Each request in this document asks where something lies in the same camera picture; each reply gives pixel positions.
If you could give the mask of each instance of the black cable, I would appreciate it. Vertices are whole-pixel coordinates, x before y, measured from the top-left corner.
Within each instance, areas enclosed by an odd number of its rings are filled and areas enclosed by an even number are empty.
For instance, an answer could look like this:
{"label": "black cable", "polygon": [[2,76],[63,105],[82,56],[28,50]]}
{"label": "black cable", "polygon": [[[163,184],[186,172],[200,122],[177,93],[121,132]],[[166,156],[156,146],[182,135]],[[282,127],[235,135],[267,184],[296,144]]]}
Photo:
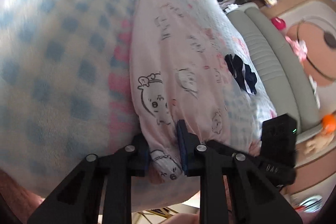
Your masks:
{"label": "black cable", "polygon": [[[334,28],[329,22],[327,22],[327,21],[324,20],[323,18],[320,18],[320,17],[316,17],[316,18],[318,18],[319,20],[324,21],[324,22],[327,23],[329,26],[331,26],[332,28]],[[316,25],[315,23],[312,23],[312,22],[310,22],[310,21],[308,21],[308,20],[302,19],[302,20],[299,22],[299,24],[298,24],[298,26],[297,26],[297,30],[296,30],[296,36],[297,36],[297,40],[298,40],[298,41],[301,40],[301,39],[300,39],[300,36],[299,36],[299,29],[300,29],[300,26],[301,26],[303,23],[305,23],[305,22],[308,22],[309,24],[315,25],[315,26],[317,26],[318,28],[320,28],[320,26]],[[334,78],[334,77],[330,77],[330,76],[326,75],[325,73],[323,73],[320,69],[318,69],[318,68],[314,65],[314,63],[310,60],[310,58],[308,57],[308,54],[307,54],[307,61],[309,62],[310,65],[312,65],[312,67],[313,67],[313,68],[314,68],[314,69],[315,69],[315,70],[316,70],[322,77],[324,77],[325,79],[327,79],[327,80],[329,80],[329,81],[331,81],[331,82],[335,82],[335,81],[336,81],[336,78]]]}

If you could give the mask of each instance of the cable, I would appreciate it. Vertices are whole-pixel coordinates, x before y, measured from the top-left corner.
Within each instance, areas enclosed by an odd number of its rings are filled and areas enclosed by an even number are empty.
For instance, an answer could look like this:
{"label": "cable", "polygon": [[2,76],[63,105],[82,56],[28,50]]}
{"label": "cable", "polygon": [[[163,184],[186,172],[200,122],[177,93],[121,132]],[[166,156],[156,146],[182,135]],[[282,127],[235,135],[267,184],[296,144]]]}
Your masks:
{"label": "cable", "polygon": [[[335,30],[335,28],[328,22],[328,21],[326,21],[325,19],[323,19],[323,18],[320,18],[320,17],[317,17],[317,16],[311,16],[310,17],[311,19],[314,19],[314,18],[316,18],[316,19],[318,19],[318,20],[321,20],[321,21],[323,21],[324,23],[327,23],[329,26],[331,26],[334,30]],[[313,22],[311,22],[311,21],[308,21],[307,19],[302,19],[300,22],[299,22],[299,24],[298,24],[298,26],[297,26],[297,30],[296,30],[296,36],[297,36],[297,40],[298,41],[300,41],[301,39],[300,39],[300,36],[299,36],[299,29],[300,29],[300,27],[301,27],[301,25],[303,24],[303,23],[305,23],[305,22],[308,22],[309,24],[312,24],[312,25],[315,25],[315,26],[317,26],[318,28],[321,28],[320,26],[318,26],[317,24],[315,24],[315,23],[313,23]],[[310,65],[312,65],[312,67],[322,76],[322,77],[324,77],[325,79],[327,79],[327,80],[329,80],[329,81],[331,81],[331,82],[335,82],[336,81],[336,78],[334,78],[334,77],[330,77],[330,76],[328,76],[328,75],[326,75],[325,73],[323,73],[320,69],[318,69],[315,65],[314,65],[314,63],[310,60],[310,58],[308,57],[308,55],[307,55],[307,61],[309,62],[309,64]]]}

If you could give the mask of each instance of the bedding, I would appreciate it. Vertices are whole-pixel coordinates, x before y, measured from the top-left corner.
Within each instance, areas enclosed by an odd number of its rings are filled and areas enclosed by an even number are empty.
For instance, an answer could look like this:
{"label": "bedding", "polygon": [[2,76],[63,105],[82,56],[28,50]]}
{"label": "bedding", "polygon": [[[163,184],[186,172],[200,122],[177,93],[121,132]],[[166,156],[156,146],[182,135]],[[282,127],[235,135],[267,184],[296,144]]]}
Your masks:
{"label": "bedding", "polygon": [[[175,1],[214,41],[219,63],[237,54],[256,72],[216,0]],[[112,154],[140,132],[129,83],[135,2],[0,0],[0,168],[26,189],[45,197],[85,155]],[[276,115],[258,75],[255,87],[255,95],[234,89],[224,97],[229,144],[245,151]],[[199,178],[184,175],[164,184],[134,178],[132,210],[198,190]]]}

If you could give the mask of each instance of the gray upholstered headboard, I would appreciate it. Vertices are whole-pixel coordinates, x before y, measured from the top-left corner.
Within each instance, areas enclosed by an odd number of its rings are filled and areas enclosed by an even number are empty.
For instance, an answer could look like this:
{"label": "gray upholstered headboard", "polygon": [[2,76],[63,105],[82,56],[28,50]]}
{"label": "gray upholstered headboard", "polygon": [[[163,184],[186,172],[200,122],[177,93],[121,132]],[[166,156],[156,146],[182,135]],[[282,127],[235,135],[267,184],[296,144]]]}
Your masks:
{"label": "gray upholstered headboard", "polygon": [[283,35],[255,4],[242,5],[227,16],[243,36],[278,115],[288,113],[296,118],[298,134],[318,126],[320,115],[313,89]]}

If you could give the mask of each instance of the yellow toy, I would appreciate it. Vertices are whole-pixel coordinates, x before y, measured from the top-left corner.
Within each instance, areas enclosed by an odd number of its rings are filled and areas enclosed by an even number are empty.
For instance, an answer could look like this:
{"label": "yellow toy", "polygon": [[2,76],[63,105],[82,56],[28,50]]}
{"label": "yellow toy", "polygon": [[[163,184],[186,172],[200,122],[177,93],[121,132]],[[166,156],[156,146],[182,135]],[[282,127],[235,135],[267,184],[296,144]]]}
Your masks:
{"label": "yellow toy", "polygon": [[336,118],[329,114],[322,119],[322,130],[312,140],[307,141],[305,154],[315,150],[315,153],[320,152],[327,147],[335,136]]}

